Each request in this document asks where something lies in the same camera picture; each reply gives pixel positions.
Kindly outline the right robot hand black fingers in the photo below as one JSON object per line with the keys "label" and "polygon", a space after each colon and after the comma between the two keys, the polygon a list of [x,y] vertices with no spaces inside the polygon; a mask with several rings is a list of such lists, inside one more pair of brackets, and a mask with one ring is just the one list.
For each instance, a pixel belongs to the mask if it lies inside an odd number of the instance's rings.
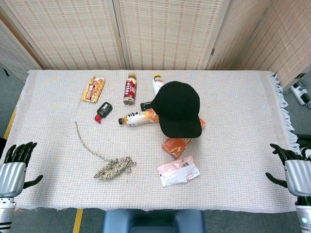
{"label": "right robot hand black fingers", "polygon": [[283,164],[285,180],[280,180],[266,172],[266,177],[273,183],[287,188],[296,197],[309,197],[311,195],[311,149],[303,147],[297,154],[292,150],[281,148],[277,144],[270,145]]}

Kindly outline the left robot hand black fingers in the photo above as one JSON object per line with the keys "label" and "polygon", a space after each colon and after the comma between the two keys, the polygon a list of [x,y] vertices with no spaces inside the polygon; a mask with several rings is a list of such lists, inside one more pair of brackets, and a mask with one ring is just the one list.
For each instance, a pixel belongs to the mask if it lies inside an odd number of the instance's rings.
{"label": "left robot hand black fingers", "polygon": [[24,189],[38,184],[43,175],[39,175],[32,181],[25,181],[27,167],[36,142],[29,142],[19,146],[12,145],[0,166],[0,197],[15,198]]}

